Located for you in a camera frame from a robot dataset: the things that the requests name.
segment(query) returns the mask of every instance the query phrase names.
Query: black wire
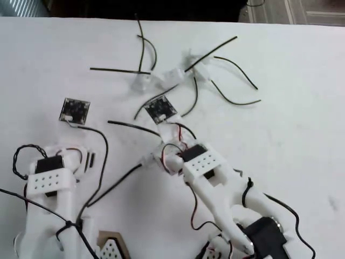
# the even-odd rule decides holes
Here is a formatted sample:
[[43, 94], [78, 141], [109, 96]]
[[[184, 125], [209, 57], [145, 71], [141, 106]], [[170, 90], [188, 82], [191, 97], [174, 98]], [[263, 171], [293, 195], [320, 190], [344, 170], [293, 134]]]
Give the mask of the black wire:
[[139, 69], [138, 69], [138, 71], [140, 72], [141, 71], [141, 66], [142, 66], [142, 61], [144, 59], [145, 42], [144, 42], [144, 33], [142, 32], [140, 20], [139, 20], [137, 14], [135, 14], [135, 19], [138, 22], [138, 25], [139, 25], [139, 28], [140, 28], [140, 34], [141, 34], [141, 38], [142, 38], [142, 51], [141, 51], [141, 57], [140, 57], [140, 62], [139, 62]]
[[45, 206], [43, 206], [43, 205], [37, 203], [36, 201], [32, 201], [32, 200], [30, 200], [30, 199], [28, 199], [28, 198], [26, 198], [26, 197], [24, 197], [24, 196], [21, 196], [21, 195], [19, 195], [19, 194], [17, 194], [17, 193], [10, 192], [9, 190], [4, 190], [4, 189], [1, 189], [1, 188], [0, 188], [0, 192], [1, 192], [1, 193], [8, 194], [8, 195], [11, 195], [11, 196], [14, 196], [14, 197], [17, 197], [17, 198], [19, 198], [19, 199], [21, 199], [21, 200], [23, 200], [23, 201], [25, 201], [25, 202], [31, 203], [31, 204], [33, 204], [33, 205], [35, 205], [35, 206], [37, 206], [37, 207], [40, 207], [41, 209], [44, 209], [44, 210], [46, 210], [46, 211], [48, 211], [48, 212], [54, 214], [55, 216], [59, 217], [59, 218], [62, 219], [63, 221], [66, 221], [65, 218], [62, 217], [60, 214], [58, 214], [58, 213], [52, 211], [51, 209], [48, 209], [47, 207], [45, 207]]
[[66, 230], [67, 228], [70, 228], [70, 227], [75, 227], [75, 228], [78, 228], [78, 227], [79, 227], [77, 224], [73, 223], [72, 221], [66, 221], [65, 223], [66, 223], [66, 224], [65, 224], [62, 228], [60, 228], [60, 229], [55, 233], [56, 239], [57, 239], [59, 242], [61, 242], [61, 241], [60, 241], [60, 238], [59, 238], [59, 235], [60, 235], [64, 230]]
[[121, 72], [121, 73], [131, 73], [131, 74], [151, 74], [150, 72], [143, 72], [143, 71], [133, 71], [133, 70], [123, 70], [123, 69], [102, 69], [98, 67], [90, 67], [90, 70]]
[[81, 231], [80, 227], [76, 227], [76, 230], [79, 233], [79, 236], [81, 237], [82, 241], [84, 242], [87, 250], [90, 252], [90, 254], [93, 256], [94, 259], [99, 259], [97, 254], [95, 253], [95, 251], [92, 249], [91, 245], [89, 244], [89, 242], [87, 241], [84, 233]]
[[217, 56], [214, 56], [214, 58], [217, 58], [217, 59], [222, 59], [222, 60], [225, 60], [227, 62], [230, 62], [231, 64], [233, 64], [235, 67], [237, 67], [241, 72], [242, 74], [245, 76], [245, 78], [249, 81], [249, 83], [251, 83], [251, 85], [256, 89], [258, 90], [257, 86], [252, 82], [252, 80], [250, 80], [250, 78], [247, 76], [247, 74], [239, 67], [239, 65], [237, 65], [234, 61], [231, 61], [227, 58], [223, 58], [223, 57], [217, 57]]
[[[246, 195], [247, 195], [249, 189], [252, 188], [253, 186], [254, 186], [254, 183], [252, 182], [252, 180], [251, 180], [250, 178], [248, 178], [247, 188], [245, 189], [245, 193], [243, 193], [243, 195], [242, 195], [242, 204], [244, 204], [243, 207], [245, 207], [245, 198], [246, 198]], [[305, 240], [302, 238], [302, 236], [301, 236], [301, 234], [300, 234], [300, 232], [299, 232], [298, 226], [299, 226], [299, 224], [300, 224], [300, 217], [299, 217], [298, 213], [297, 213], [296, 211], [294, 211], [289, 205], [285, 204], [284, 202], [282, 202], [282, 201], [280, 201], [280, 200], [278, 200], [278, 199], [276, 199], [276, 198], [274, 198], [274, 197], [272, 197], [272, 196], [269, 196], [269, 195], [266, 194], [266, 193], [265, 193], [265, 195], [266, 195], [266, 197], [269, 198], [271, 201], [274, 201], [275, 203], [277, 203], [277, 204], [281, 205], [282, 207], [286, 208], [289, 212], [291, 212], [291, 213], [295, 216], [295, 218], [296, 218], [296, 224], [295, 224], [296, 234], [297, 234], [298, 238], [300, 239], [300, 241], [301, 241], [303, 244], [305, 244], [305, 245], [313, 252], [312, 259], [315, 259], [315, 257], [316, 257], [316, 251], [314, 250], [314, 248], [313, 248], [310, 244], [307, 243], [307, 241], [305, 241]]]
[[[26, 193], [27, 193], [27, 183], [24, 185], [24, 191], [23, 195], [26, 198]], [[25, 210], [27, 211], [27, 201], [25, 201]]]
[[232, 251], [233, 251], [233, 247], [232, 247], [232, 243], [231, 241], [229, 241], [229, 245], [230, 245], [230, 252], [229, 252], [229, 259], [231, 258], [231, 255], [232, 255]]
[[159, 96], [162, 96], [168, 92], [170, 92], [171, 90], [173, 90], [176, 86], [178, 85], [174, 85], [173, 87], [167, 89], [166, 91], [160, 93], [160, 94], [157, 94], [156, 96], [153, 96], [152, 98], [148, 99], [143, 105], [140, 106], [140, 108], [138, 109], [138, 111], [135, 113], [134, 115], [134, 120], [136, 120], [136, 118], [138, 117], [139, 115], [139, 112], [141, 111], [141, 109], [143, 109], [145, 107], [145, 105], [147, 105], [149, 102], [151, 102], [152, 100], [154, 100], [155, 98], [159, 97]]
[[22, 175], [20, 172], [17, 171], [17, 160], [18, 160], [18, 154], [20, 152], [20, 150], [22, 150], [23, 148], [27, 148], [27, 147], [32, 147], [38, 150], [39, 153], [41, 153], [41, 155], [44, 158], [47, 158], [47, 153], [45, 152], [45, 150], [43, 148], [41, 148], [40, 146], [34, 145], [34, 144], [27, 144], [27, 145], [22, 145], [20, 147], [17, 148], [15, 154], [13, 155], [13, 172], [16, 176], [20, 177], [23, 180], [27, 180], [28, 179], [28, 175]]
[[218, 90], [218, 92], [223, 96], [223, 98], [228, 101], [230, 104], [234, 104], [234, 105], [249, 105], [249, 104], [256, 104], [258, 102], [260, 102], [261, 100], [256, 100], [256, 101], [251, 101], [250, 103], [235, 103], [234, 101], [229, 100], [222, 92], [221, 90], [218, 88], [218, 86], [216, 85], [216, 83], [211, 80], [211, 82], [213, 83], [213, 85], [215, 86], [215, 88]]
[[176, 124], [176, 125], [179, 125], [181, 128], [184, 128], [185, 130], [187, 130], [192, 136], [194, 139], [196, 139], [196, 136], [195, 134], [193, 133], [192, 130], [190, 130], [189, 128], [187, 128], [185, 125], [181, 124], [181, 123], [178, 123], [178, 122], [169, 122], [169, 124]]
[[249, 7], [259, 7], [259, 6], [264, 5], [265, 2], [266, 2], [266, 0], [263, 0], [263, 2], [262, 2], [261, 4], [253, 4], [253, 5], [251, 5], [251, 4], [248, 4], [248, 3], [247, 3], [246, 5], [249, 6]]
[[186, 115], [188, 115], [195, 107], [196, 103], [198, 102], [198, 84], [196, 83], [196, 78], [194, 77], [194, 84], [195, 84], [195, 99], [194, 99], [194, 103], [192, 105], [192, 107], [183, 115], [181, 115], [181, 117], [184, 117]]
[[[66, 148], [66, 150], [75, 150], [75, 151], [78, 151], [79, 155], [80, 155], [80, 163], [82, 162], [82, 151], [76, 147], [69, 147], [69, 148]], [[62, 149], [60, 149], [58, 152], [56, 152], [55, 155], [58, 155], [62, 152]]]
[[120, 121], [114, 121], [114, 120], [109, 120], [108, 121], [109, 124], [116, 124], [116, 125], [121, 125], [121, 126], [126, 126], [126, 127], [131, 127], [131, 128], [136, 128], [137, 130], [141, 130], [141, 131], [146, 131], [148, 133], [151, 133], [153, 135], [156, 135], [158, 137], [161, 137], [157, 132], [152, 131], [148, 128], [143, 128], [134, 124], [130, 124], [130, 123], [126, 123], [126, 122], [120, 122]]
[[87, 207], [89, 208], [92, 205], [94, 205], [95, 203], [97, 203], [99, 200], [101, 200], [104, 196], [106, 196], [109, 192], [111, 192], [114, 188], [116, 188], [120, 183], [122, 183], [127, 177], [129, 177], [129, 175], [131, 175], [131, 173], [133, 173], [135, 170], [137, 170], [140, 167], [142, 167], [141, 163], [139, 165], [136, 165], [135, 167], [133, 167], [131, 170], [129, 170], [124, 176], [122, 176], [120, 179], [118, 179], [116, 183], [111, 185], [104, 193], [102, 193], [101, 196], [99, 196], [96, 200], [94, 200], [89, 205], [87, 205]]
[[265, 194], [267, 198], [269, 198], [271, 201], [274, 201], [276, 202], [277, 204], [283, 206], [284, 208], [286, 208], [289, 212], [291, 212], [295, 218], [296, 218], [296, 225], [295, 225], [295, 230], [296, 230], [296, 234], [298, 236], [298, 238], [300, 239], [300, 241], [305, 244], [312, 252], [313, 252], [313, 256], [312, 256], [312, 259], [314, 259], [316, 257], [316, 251], [314, 250], [314, 248], [307, 243], [307, 241], [305, 241], [300, 232], [299, 232], [299, 229], [298, 229], [298, 226], [299, 226], [299, 223], [300, 223], [300, 217], [298, 215], [298, 213], [296, 211], [294, 211], [289, 205], [283, 203], [282, 201], [272, 197], [272, 196], [269, 196], [268, 194]]
[[101, 175], [99, 177], [99, 183], [98, 183], [98, 188], [96, 189], [96, 191], [91, 195], [91, 197], [84, 203], [84, 205], [82, 206], [78, 216], [77, 216], [77, 220], [76, 220], [76, 223], [77, 225], [80, 225], [80, 219], [81, 219], [81, 216], [82, 216], [82, 213], [84, 212], [85, 208], [87, 207], [87, 205], [92, 201], [92, 199], [97, 195], [97, 193], [99, 192], [99, 190], [101, 189], [101, 186], [102, 186], [102, 180], [103, 180], [103, 174], [104, 174], [104, 169], [106, 167], [106, 163], [107, 163], [107, 158], [108, 158], [108, 151], [109, 151], [109, 144], [108, 144], [108, 140], [106, 138], [106, 136], [99, 130], [97, 129], [94, 129], [94, 128], [89, 128], [89, 127], [85, 127], [85, 126], [77, 126], [77, 128], [81, 128], [83, 130], [87, 130], [87, 131], [93, 131], [93, 132], [96, 132], [98, 134], [100, 134], [103, 139], [104, 139], [104, 142], [106, 144], [106, 154], [104, 156], [104, 161], [103, 161], [103, 166], [102, 166], [102, 171], [101, 171]]
[[187, 185], [187, 186], [190, 188], [190, 190], [192, 191], [193, 196], [194, 196], [194, 200], [195, 200], [194, 209], [193, 209], [193, 212], [192, 212], [192, 216], [191, 216], [191, 218], [190, 218], [190, 225], [192, 226], [192, 229], [193, 229], [193, 230], [200, 230], [204, 225], [206, 225], [206, 224], [212, 224], [212, 225], [214, 225], [216, 228], [218, 228], [218, 230], [219, 230], [220, 232], [222, 232], [222, 230], [221, 230], [214, 222], [212, 222], [212, 221], [206, 221], [206, 222], [202, 223], [199, 227], [197, 227], [197, 228], [194, 227], [193, 220], [194, 220], [195, 212], [196, 212], [196, 210], [197, 210], [197, 208], [198, 208], [198, 199], [197, 199], [197, 197], [196, 197], [196, 194], [195, 194], [194, 190], [193, 190], [192, 187], [190, 186], [190, 184], [189, 184], [189, 183], [186, 183], [186, 185]]
[[247, 193], [248, 191], [250, 190], [250, 188], [253, 187], [253, 182], [252, 182], [252, 179], [250, 177], [248, 177], [248, 183], [247, 183], [247, 188], [244, 190], [243, 194], [242, 194], [242, 206], [243, 207], [247, 207], [246, 205], [246, 196], [247, 196]]
[[162, 151], [164, 152], [164, 149], [167, 147], [167, 146], [173, 146], [173, 147], [176, 147], [178, 150], [180, 150], [180, 152], [182, 153], [183, 150], [178, 146], [178, 145], [175, 145], [173, 143], [167, 143], [164, 145], [164, 147], [162, 148]]
[[155, 46], [153, 45], [153, 43], [152, 43], [151, 41], [149, 41], [149, 40], [146, 39], [146, 38], [144, 38], [144, 40], [146, 40], [147, 43], [151, 45], [153, 51], [155, 52], [155, 61], [154, 61], [153, 65], [152, 65], [152, 67], [151, 67], [151, 71], [153, 71], [153, 69], [155, 69], [156, 64], [157, 64], [157, 51], [156, 51], [156, 48], [155, 48]]
[[206, 58], [207, 56], [211, 55], [213, 52], [215, 52], [216, 50], [218, 50], [219, 48], [223, 47], [224, 45], [226, 45], [227, 43], [233, 41], [234, 39], [237, 39], [237, 36], [228, 39], [226, 42], [221, 43], [221, 45], [215, 47], [213, 50], [211, 50], [209, 53], [207, 53], [206, 55], [202, 56], [200, 59], [198, 59], [197, 61], [195, 61], [193, 64], [191, 64], [186, 70], [184, 70], [184, 72], [188, 72], [189, 70], [191, 70], [196, 64], [198, 64], [201, 60], [203, 60], [204, 58]]
[[207, 247], [209, 246], [210, 242], [207, 241], [207, 243], [203, 246], [200, 253], [195, 257], [195, 259], [202, 259], [204, 257], [204, 254], [206, 252]]

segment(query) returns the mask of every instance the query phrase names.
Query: perforated white plate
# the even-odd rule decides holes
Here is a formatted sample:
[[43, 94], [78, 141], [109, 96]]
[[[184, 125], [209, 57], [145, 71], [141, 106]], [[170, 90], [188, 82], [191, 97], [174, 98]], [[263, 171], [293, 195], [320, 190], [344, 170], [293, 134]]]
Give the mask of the perforated white plate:
[[27, 182], [27, 195], [54, 192], [68, 189], [75, 182], [73, 173], [66, 168], [56, 169], [39, 174], [29, 175]]
[[216, 152], [208, 150], [196, 158], [184, 163], [183, 170], [188, 170], [195, 177], [198, 177], [216, 168], [222, 162], [222, 158]]
[[122, 259], [118, 246], [112, 239], [108, 239], [98, 257], [100, 259]]

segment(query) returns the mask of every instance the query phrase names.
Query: white tabletop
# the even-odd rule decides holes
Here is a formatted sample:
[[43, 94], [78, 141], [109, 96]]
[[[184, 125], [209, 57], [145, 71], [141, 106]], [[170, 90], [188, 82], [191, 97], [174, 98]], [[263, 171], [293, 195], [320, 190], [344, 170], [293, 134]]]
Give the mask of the white tabletop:
[[[339, 257], [345, 232], [345, 28], [194, 22], [142, 26], [157, 48], [157, 72], [184, 67], [190, 48], [202, 54], [238, 36], [216, 54], [237, 62], [259, 91], [222, 62], [210, 65], [212, 78], [233, 100], [263, 101], [251, 107], [229, 105], [212, 85], [199, 84], [199, 102], [185, 123], [234, 168], [252, 176], [262, 191], [300, 214], [301, 235], [318, 258]], [[58, 121], [65, 97], [90, 101], [86, 125], [108, 137], [102, 189], [159, 143], [151, 134], [106, 121], [133, 122], [136, 109], [160, 90], [139, 95], [130, 88], [135, 75], [89, 70], [136, 70], [138, 32], [135, 21], [0, 18], [1, 188], [23, 191], [24, 182], [12, 173], [13, 154], [22, 144], [45, 146], [68, 137], [102, 156], [104, 143], [98, 135]], [[150, 65], [146, 50], [143, 67]], [[186, 81], [168, 99], [184, 112], [193, 91], [192, 81]], [[156, 130], [145, 111], [136, 123]], [[34, 158], [30, 154], [21, 154], [19, 171], [26, 173]], [[101, 159], [96, 166], [101, 167]], [[96, 172], [80, 183], [83, 200], [98, 177]], [[25, 208], [5, 194], [0, 194], [0, 204], [0, 257], [11, 258], [12, 240], [25, 227]], [[190, 228], [193, 206], [181, 177], [152, 167], [138, 170], [88, 212], [100, 229], [122, 234], [132, 258], [194, 258], [213, 229]], [[209, 219], [200, 204], [196, 223]]]

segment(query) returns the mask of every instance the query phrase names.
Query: dark floor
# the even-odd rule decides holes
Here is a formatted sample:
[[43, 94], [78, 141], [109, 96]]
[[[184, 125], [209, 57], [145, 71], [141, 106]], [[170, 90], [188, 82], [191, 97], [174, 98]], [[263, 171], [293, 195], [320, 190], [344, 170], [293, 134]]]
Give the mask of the dark floor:
[[242, 9], [239, 21], [345, 26], [345, 0], [266, 0], [263, 6]]

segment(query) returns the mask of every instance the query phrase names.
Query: circuit board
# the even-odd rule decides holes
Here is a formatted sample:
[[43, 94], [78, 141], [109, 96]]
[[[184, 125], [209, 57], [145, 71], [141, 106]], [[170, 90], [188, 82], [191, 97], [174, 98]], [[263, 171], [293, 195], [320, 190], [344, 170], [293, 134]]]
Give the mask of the circuit board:
[[89, 101], [65, 98], [59, 120], [66, 121], [68, 118], [68, 121], [71, 123], [84, 125], [89, 107]]
[[145, 105], [145, 110], [156, 124], [159, 124], [177, 114], [177, 111], [165, 96], [158, 97], [149, 102]]

